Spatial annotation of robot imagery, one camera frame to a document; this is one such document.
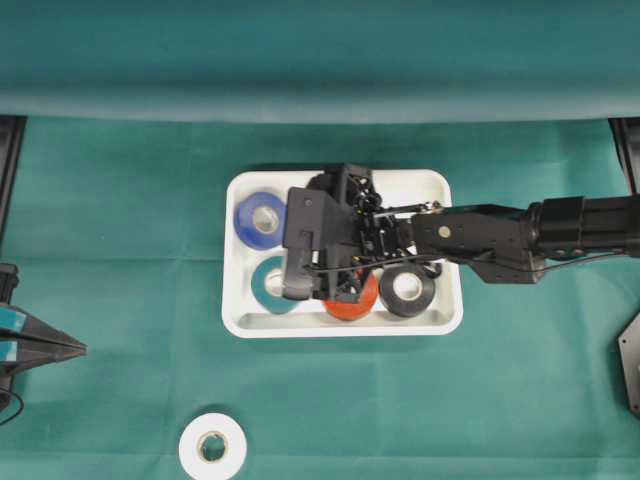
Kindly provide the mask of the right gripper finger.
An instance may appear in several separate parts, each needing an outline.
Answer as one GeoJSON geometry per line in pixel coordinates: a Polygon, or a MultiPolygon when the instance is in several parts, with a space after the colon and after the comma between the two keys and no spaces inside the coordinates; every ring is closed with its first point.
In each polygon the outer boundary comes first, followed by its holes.
{"type": "Polygon", "coordinates": [[[372,271],[356,268],[314,275],[314,298],[337,303],[356,304],[361,300],[372,271]]]}
{"type": "Polygon", "coordinates": [[[306,187],[325,191],[340,205],[352,207],[358,213],[375,213],[382,209],[381,195],[375,189],[372,170],[367,167],[331,165],[314,176],[306,187]]]}

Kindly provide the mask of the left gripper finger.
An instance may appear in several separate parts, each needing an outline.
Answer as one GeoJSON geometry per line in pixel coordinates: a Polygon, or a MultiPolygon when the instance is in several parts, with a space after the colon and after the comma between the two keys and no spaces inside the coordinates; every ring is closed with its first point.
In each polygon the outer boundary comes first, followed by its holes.
{"type": "Polygon", "coordinates": [[[1,354],[1,376],[11,377],[39,366],[60,363],[86,355],[85,350],[54,351],[11,349],[1,354]]]}
{"type": "Polygon", "coordinates": [[[74,337],[52,327],[24,309],[7,303],[1,304],[1,335],[86,349],[86,345],[74,337]]]}

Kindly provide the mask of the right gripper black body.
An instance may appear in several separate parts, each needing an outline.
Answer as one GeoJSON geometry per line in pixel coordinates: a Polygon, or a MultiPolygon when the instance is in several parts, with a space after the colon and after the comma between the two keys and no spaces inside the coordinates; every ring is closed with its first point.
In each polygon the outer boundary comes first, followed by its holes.
{"type": "Polygon", "coordinates": [[[540,204],[526,209],[494,204],[443,207],[436,202],[384,208],[353,205],[354,237],[365,269],[415,265],[433,270],[438,260],[470,267],[490,284],[540,280],[540,204]]]}

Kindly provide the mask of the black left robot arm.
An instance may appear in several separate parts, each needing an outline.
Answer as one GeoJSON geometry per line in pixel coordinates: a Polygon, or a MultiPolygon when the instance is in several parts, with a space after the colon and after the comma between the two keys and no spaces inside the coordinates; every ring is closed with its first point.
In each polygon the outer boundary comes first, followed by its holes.
{"type": "Polygon", "coordinates": [[[13,400],[17,403],[17,410],[2,418],[1,425],[10,423],[24,410],[24,400],[13,389],[17,374],[87,354],[84,343],[11,303],[19,285],[18,274],[16,265],[1,264],[1,413],[13,400]]]}

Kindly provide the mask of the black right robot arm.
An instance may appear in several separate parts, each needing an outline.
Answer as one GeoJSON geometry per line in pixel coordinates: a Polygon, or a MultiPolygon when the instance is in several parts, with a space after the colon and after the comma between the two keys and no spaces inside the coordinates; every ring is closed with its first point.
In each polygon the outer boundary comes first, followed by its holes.
{"type": "Polygon", "coordinates": [[[290,189],[287,202],[284,292],[292,299],[355,303],[382,270],[381,294],[393,308],[393,281],[413,274],[433,293],[440,260],[467,265],[489,284],[535,284],[565,265],[639,255],[636,195],[547,199],[525,209],[436,200],[386,207],[370,169],[342,165],[290,189]]]}

